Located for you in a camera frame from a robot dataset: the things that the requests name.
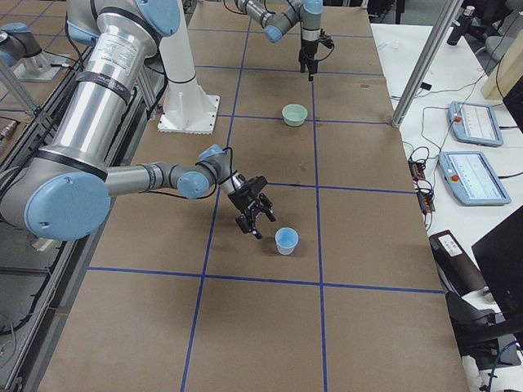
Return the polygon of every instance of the metal pole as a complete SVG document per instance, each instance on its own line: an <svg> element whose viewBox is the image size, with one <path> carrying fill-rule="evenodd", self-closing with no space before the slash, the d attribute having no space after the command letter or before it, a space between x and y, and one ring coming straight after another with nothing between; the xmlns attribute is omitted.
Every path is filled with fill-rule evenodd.
<svg viewBox="0 0 523 392"><path fill-rule="evenodd" d="M33 97L27 92L25 87L18 81L15 74L0 61L0 82L2 82L7 90L15 96L16 100L30 113L34 113L37 104Z"/></svg>
<svg viewBox="0 0 523 392"><path fill-rule="evenodd" d="M52 119L49 114L38 107L38 104L29 94L22 83L19 82L16 75L11 71L7 65L0 60L0 82L4 84L6 89L15 97L24 110L31 113L37 124L46 131L52 125Z"/></svg>
<svg viewBox="0 0 523 392"><path fill-rule="evenodd" d="M407 86L403 91L403 95L400 98L400 102L396 107L396 111L394 112L391 121L393 127L397 128L403 122L407 110L409 110L410 104L412 104L414 96L416 95L416 91L421 86L421 83L431 66L432 60L434 60L436 52L443 42L443 38L447 33L450 22L458 12L461 3L462 0L447 0L445 2L443 10L438 17L436 24L432 28L431 34L422 50L422 54L419 56L418 63L416 63L412 75L407 82Z"/></svg>

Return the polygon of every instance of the blue tape line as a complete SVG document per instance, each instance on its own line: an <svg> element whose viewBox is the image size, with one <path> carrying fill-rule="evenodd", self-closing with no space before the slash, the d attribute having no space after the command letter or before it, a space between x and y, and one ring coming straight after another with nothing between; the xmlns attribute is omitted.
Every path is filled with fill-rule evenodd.
<svg viewBox="0 0 523 392"><path fill-rule="evenodd" d="M335 190L354 190L359 192L379 192L383 194L416 194L414 190L394 190L394 189L370 189L370 188L349 188L343 186L320 185L320 189L335 189Z"/></svg>
<svg viewBox="0 0 523 392"><path fill-rule="evenodd" d="M360 121L360 120L317 120L318 123L339 123L339 124L365 124L365 125L389 125L386 121Z"/></svg>
<svg viewBox="0 0 523 392"><path fill-rule="evenodd" d="M31 17L32 15L9 14L9 16L17 16L17 17L27 18L28 16ZM43 17L43 18L58 18L58 19L62 19L62 20L64 19L63 16L57 16L57 15L44 15L43 12L40 14L40 16Z"/></svg>
<svg viewBox="0 0 523 392"><path fill-rule="evenodd" d="M387 287L369 286L365 284L345 284L345 283L324 283L325 287L354 288L356 290L373 290L380 292L416 292L418 294L445 294L443 290L432 290L430 288L408 288L408 287Z"/></svg>
<svg viewBox="0 0 523 392"><path fill-rule="evenodd" d="M346 187L346 186L331 186L331 185L287 184L284 182L270 182L268 185L291 186L294 188L349 190L349 191L355 191L355 192L379 192L379 193L384 193L384 194L416 194L416 192L413 190L351 188L351 187Z"/></svg>
<svg viewBox="0 0 523 392"><path fill-rule="evenodd" d="M246 71L261 71L261 72L288 72L292 74L300 74L298 69L274 69L274 68L250 68L250 67L231 67L224 65L195 65L195 68L210 68L210 69L245 69ZM360 75L360 76L384 76L383 73L367 73L367 72L342 72L342 71L318 71L318 74L332 74L332 75Z"/></svg>
<svg viewBox="0 0 523 392"><path fill-rule="evenodd" d="M90 266L90 271L105 271L105 272L124 272L128 274L145 274L145 275L168 275L179 276L182 278L201 278L202 274L193 274L191 272L176 272L176 271L161 271L156 269L134 269L134 268L114 268L114 267L100 267Z"/></svg>
<svg viewBox="0 0 523 392"><path fill-rule="evenodd" d="M428 294L444 294L442 290L433 290L427 288L411 288L411 287L391 287L391 286L372 286L364 284L349 284L349 283L329 283L329 282L312 282L306 280L292 280L292 279L276 279L276 278L254 278L249 276L231 276L231 275L219 275L219 274L196 274L191 272L176 272L176 271L162 271L156 269L134 269L134 268L119 268L119 267L102 267L102 266L90 266L87 268L90 271L101 271L101 272L115 272L125 274L144 274L144 275L167 275L177 276L181 278L206 278L216 280L233 280L233 281L244 281L244 282L255 282L255 283L277 283L277 284L289 284L299 286L324 286L334 288L350 288L355 290L371 290L380 292L416 292L416 293L428 293Z"/></svg>
<svg viewBox="0 0 523 392"><path fill-rule="evenodd" d="M311 82L312 95L312 129L314 136L314 167L315 167L315 190L316 190L316 226L318 231L318 271L320 277L320 316L321 316L321 357L324 374L324 392L329 391L329 375L327 373L327 343L325 333L325 303L324 303L324 265L321 247L321 210L320 210L320 169L318 165L318 138L316 134L316 104L314 93L314 81Z"/></svg>
<svg viewBox="0 0 523 392"><path fill-rule="evenodd" d="M249 22L248 22L248 31L250 30L250 28L251 28L251 20L249 20ZM231 133L232 133L232 125L233 125L233 122L235 120L235 111L236 111L236 105L238 103L239 86L240 86L241 78L242 78L242 69L244 67L245 52L247 51L248 31L245 34L244 53L243 53L243 56L242 56L242 62L241 62L240 70L239 70L238 84L236 86L236 93L235 93L235 102L233 104L232 115L231 115L230 124L229 124L229 132L228 132L228 135L227 135L227 142L226 142L227 146L229 146L229 143L230 143L230 136L231 136ZM196 300L196 307L194 309L193 324L192 324L192 327L190 329L190 339L189 339L189 345L187 347L186 363L185 363L184 370L183 370L183 377L181 379L180 392L185 392L185 390L186 390L187 375L189 373L189 366L190 366L190 356L192 355L192 348L193 348L193 344L194 344L194 336L195 336L195 333L196 333L196 325L198 323L199 306L200 306L200 303L201 303L201 300L202 300L203 284L205 283L205 278L206 278L205 274L206 274L206 271L207 271L207 265L208 265L209 256L210 256L210 253L211 253L212 236L214 234L214 228L215 228L215 225L216 225L216 218L217 218L217 213L218 213L218 205L219 205L219 202L220 202L220 196L221 196L221 192L220 192L220 189L219 189L218 192L217 192L216 202L214 204L214 212L212 214L211 229L209 231L207 248L205 250L205 261L203 262L202 278L200 279L199 290L198 290L198 298Z"/></svg>
<svg viewBox="0 0 523 392"><path fill-rule="evenodd" d="M9 11L7 11L7 13L2 14L2 17L0 17L0 19L3 19L5 16L10 15L11 11L13 11L15 8L17 8L23 1L24 0L18 0L18 3L13 8L11 8Z"/></svg>
<svg viewBox="0 0 523 392"><path fill-rule="evenodd" d="M229 276L229 275L215 275L208 274L205 278L219 279L219 280L235 280L240 282L256 282L256 283L278 283L278 284L294 284L298 286L319 286L318 282L307 282L304 280L286 280L274 278L252 278L246 276Z"/></svg>
<svg viewBox="0 0 523 392"><path fill-rule="evenodd" d="M228 30L228 29L188 29L189 31L209 31L212 33L247 33L245 30Z"/></svg>
<svg viewBox="0 0 523 392"><path fill-rule="evenodd" d="M218 117L232 117L231 114L218 114ZM247 116L242 114L235 114L235 118L252 118L256 120L282 120L281 117L264 117L264 116ZM313 120L305 120L306 123L312 123ZM364 125L388 125L388 122L374 122L374 121L357 121L357 120L316 120L316 123L339 123L339 124L364 124Z"/></svg>

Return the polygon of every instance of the electrical cable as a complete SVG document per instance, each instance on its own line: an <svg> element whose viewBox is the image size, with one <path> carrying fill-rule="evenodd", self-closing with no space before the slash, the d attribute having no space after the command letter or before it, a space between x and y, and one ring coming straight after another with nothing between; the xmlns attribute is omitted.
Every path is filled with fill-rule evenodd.
<svg viewBox="0 0 523 392"><path fill-rule="evenodd" d="M235 179L232 178L233 177L233 172L232 172L232 160L233 160L233 151L232 151L232 147L225 147L223 149L224 151L230 151L230 159L229 159L229 178L230 178L230 183L232 184L232 188L237 191L236 189L236 184L235 184Z"/></svg>
<svg viewBox="0 0 523 392"><path fill-rule="evenodd" d="M498 367L499 365L499 362L501 361L501 356L503 355L503 353L505 351L507 351L511 346L517 344L517 341L511 341L510 343L508 343L507 345L505 345L499 352L498 352L498 355L496 356L496 359L494 360L494 365L492 366L492 370L490 371L490 374L489 374L489 384L486 386L486 388L484 388L483 390L485 392L491 392L492 390L492 381L494 380L494 373L496 371L496 368Z"/></svg>
<svg viewBox="0 0 523 392"><path fill-rule="evenodd" d="M16 118L5 117L5 116L0 116L0 118L3 118L4 120L16 121L17 123L20 124L20 121L17 120Z"/></svg>
<svg viewBox="0 0 523 392"><path fill-rule="evenodd" d="M47 53L48 55L57 56L57 57L63 57L64 59L67 59L67 60L72 60L72 59L71 59L70 57L68 57L68 56L59 55L58 53L53 53L52 51L48 51L47 49L44 51L44 53Z"/></svg>
<svg viewBox="0 0 523 392"><path fill-rule="evenodd" d="M0 354L3 354L3 349L4 349L4 347L6 345L8 345L9 343L13 344L13 349L12 349L11 355L9 355L9 357L7 357L7 359L4 360L2 364L0 364L0 370L2 370L3 367L6 366L6 364L9 361L11 361L11 359L15 356L15 352L16 352L16 334L15 334L15 328L13 327L13 322L12 322L11 318L7 317L4 313L0 313L0 316L2 316L9 323L9 326L11 328L11 332L10 332L11 340L0 346Z"/></svg>
<svg viewBox="0 0 523 392"><path fill-rule="evenodd" d="M438 110L449 110L449 108L442 108L440 106L426 106L423 108L423 111L422 111L422 131L421 131L421 137L423 139L425 139L426 141L428 141L429 143L431 143L432 145L434 145L437 149L438 149L438 153L441 152L441 148L436 142L430 140L428 137L426 137L423 133L425 131L425 111L427 109L438 109Z"/></svg>
<svg viewBox="0 0 523 392"><path fill-rule="evenodd" d="M191 199L191 200L204 200L205 198L210 198L211 196L213 196L216 193L217 188L218 188L218 179L215 176L214 172L212 172L212 170L209 169L205 165L200 165L200 166L201 167L205 167L208 170L208 172L211 173L212 180L214 181L214 188L212 188L212 192L210 194L206 194L205 196L200 196L199 198ZM169 196L171 198L181 198L181 199L184 199L184 200L189 200L185 196L180 196L179 194L170 194L169 192L163 192L161 190L149 190L149 191L144 192L144 193L145 194L162 194L163 196Z"/></svg>
<svg viewBox="0 0 523 392"><path fill-rule="evenodd" d="M500 180L505 180L507 178L513 178L513 177L518 177L518 176L521 176L523 174L523 171L522 172L519 172L519 173L516 173L516 174L511 174L509 176L498 176L498 178Z"/></svg>
<svg viewBox="0 0 523 392"><path fill-rule="evenodd" d="M233 11L233 10L231 10L231 9L227 6L227 4L226 4L226 0L221 0L221 2L223 2L223 6L226 8L226 10L227 10L228 12L232 12L233 14L236 14L236 15L247 15L247 14L244 13L244 12L237 12L237 11Z"/></svg>
<svg viewBox="0 0 523 392"><path fill-rule="evenodd" d="M67 41L69 41L69 43L73 47L74 51L76 51L76 54L78 55L78 59L76 60L76 62L80 66L80 72L82 72L84 70L82 53L80 52L80 50L74 43L73 39L69 35L69 25L68 25L67 21L68 21L67 14L65 14L65 26L64 26L65 37L67 38Z"/></svg>

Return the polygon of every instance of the computer monitor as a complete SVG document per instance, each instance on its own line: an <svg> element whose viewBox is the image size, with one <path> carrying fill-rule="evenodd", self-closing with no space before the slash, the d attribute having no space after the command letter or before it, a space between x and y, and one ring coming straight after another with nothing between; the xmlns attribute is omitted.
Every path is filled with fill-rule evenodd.
<svg viewBox="0 0 523 392"><path fill-rule="evenodd" d="M507 320L492 333L511 333L523 345L523 207L475 243L472 252Z"/></svg>
<svg viewBox="0 0 523 392"><path fill-rule="evenodd" d="M471 355L480 370L490 369L498 352L514 341L523 344L523 207L472 246L489 290L501 309L478 310L447 293L447 305L461 355ZM513 345L499 366L519 365Z"/></svg>

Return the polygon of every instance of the wire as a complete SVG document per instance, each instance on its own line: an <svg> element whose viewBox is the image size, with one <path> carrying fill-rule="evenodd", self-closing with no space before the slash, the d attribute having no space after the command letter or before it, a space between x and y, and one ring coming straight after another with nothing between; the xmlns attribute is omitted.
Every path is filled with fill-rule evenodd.
<svg viewBox="0 0 523 392"><path fill-rule="evenodd" d="M421 137L423 139L425 139L426 141L428 141L429 143L431 143L432 145L434 145L438 149L438 153L440 153L441 149L443 148L443 145L440 147L438 144L436 144L436 142L430 140L428 137L426 137L424 135L424 132L425 132L425 111L427 109L449 110L449 108L442 108L440 106L426 106L426 107L423 108L423 111L422 111L422 131L421 131Z"/></svg>
<svg viewBox="0 0 523 392"><path fill-rule="evenodd" d="M162 71L159 71L157 69L154 69L153 67L151 67L150 65L148 64L144 64L144 66L147 68L147 69L150 69L151 71L157 73L157 74L160 74L160 75L165 75L165 70L162 70Z"/></svg>
<svg viewBox="0 0 523 392"><path fill-rule="evenodd" d="M204 200L205 198L210 198L211 196L213 196L216 191L217 191L217 188L218 188L218 179L217 177L215 176L214 172L209 169L207 166L203 165L203 164L198 164L196 163L197 165L201 166L201 167L204 167L208 170L209 173L211 173L211 177L212 177L212 180L214 181L214 188L212 188L212 192L210 194L207 194L205 196L200 196L199 198L196 198L194 200ZM169 196L171 198L182 198L184 200L189 200L187 197L185 196L180 196L179 194L171 194L169 192L163 192L161 190L149 190L147 192L144 192L146 194L162 194L163 196Z"/></svg>
<svg viewBox="0 0 523 392"><path fill-rule="evenodd" d="M230 178L230 183L232 184L232 188L236 191L236 184L235 184L235 179L233 178L233 172L232 172L232 160L233 160L233 151L232 151L232 147L225 147L223 149L224 151L227 151L229 150L230 151L230 159L229 159L229 178Z"/></svg>
<svg viewBox="0 0 523 392"><path fill-rule="evenodd" d="M517 341L511 341L510 343L508 343L507 345L505 345L498 353L498 356L496 357L496 359L494 360L494 365L492 366L492 370L490 371L490 374L489 374L489 384L486 386L486 388L484 389L485 392L490 392L492 390L492 381L494 380L494 372L496 371L496 368L498 367L499 365L499 362L501 361L501 356L503 355L503 353L505 351L507 351L511 346L517 344Z"/></svg>
<svg viewBox="0 0 523 392"><path fill-rule="evenodd" d="M274 15L275 12L273 11L270 11L268 8L267 8L267 0L263 0L263 6L265 8L265 11L269 12L270 14Z"/></svg>
<svg viewBox="0 0 523 392"><path fill-rule="evenodd" d="M330 49L329 53L327 53L327 55L325 57L319 59L318 62L320 63L323 60L327 60L330 57L330 55L333 54L334 49L336 49L336 46L333 43L333 47Z"/></svg>
<svg viewBox="0 0 523 392"><path fill-rule="evenodd" d="M517 174L511 174L509 176L498 176L498 178L500 180L505 180L506 178L513 178L513 177L518 177L518 176L521 176L523 174L523 171L520 172L520 173L517 173Z"/></svg>
<svg viewBox="0 0 523 392"><path fill-rule="evenodd" d="M16 121L17 123L20 124L20 121L17 120L16 118L5 117L5 116L0 116L0 118L3 118L4 120Z"/></svg>
<svg viewBox="0 0 523 392"><path fill-rule="evenodd" d="M410 147L410 154L412 155L412 153L414 152L414 146L412 145L412 143L409 143L408 141L404 140L402 140L401 143Z"/></svg>
<svg viewBox="0 0 523 392"><path fill-rule="evenodd" d="M11 340L8 341L7 343L4 343L2 346L0 346L0 354L3 354L3 348L7 344L9 344L9 343L13 344L13 351L11 352L11 355L9 355L9 357L7 357L7 359L2 364L0 364L0 369L2 369L4 366L6 366L6 364L9 361L11 361L11 359L15 355L15 352L16 352L16 334L15 334L15 328L13 327L12 320L9 317L7 317L4 313L0 313L0 316L4 317L4 319L7 320L7 322L9 323L9 326L11 328Z"/></svg>
<svg viewBox="0 0 523 392"><path fill-rule="evenodd" d="M53 55L53 56L63 57L64 59L72 60L72 59L71 59L70 57L68 57L68 56L59 55L58 53L53 53L52 51L48 51L47 49L46 49L44 52L47 53L48 55Z"/></svg>
<svg viewBox="0 0 523 392"><path fill-rule="evenodd" d="M80 52L80 50L78 49L78 47L76 46L74 41L71 39L71 36L69 35L69 24L67 23L67 21L68 21L67 14L65 14L65 26L64 26L65 37L67 38L67 41L69 41L69 43L73 47L74 51L76 51L76 54L78 55L78 59L76 60L76 62L80 66L80 72L82 72L84 69L82 53Z"/></svg>
<svg viewBox="0 0 523 392"><path fill-rule="evenodd" d="M231 9L227 6L227 4L226 4L226 0L222 0L221 2L223 2L223 6L226 8L226 10L227 10L228 12L232 12L233 14L236 14L236 15L247 15L247 14L244 13L244 12L237 12L237 11L233 11L233 10L231 10Z"/></svg>

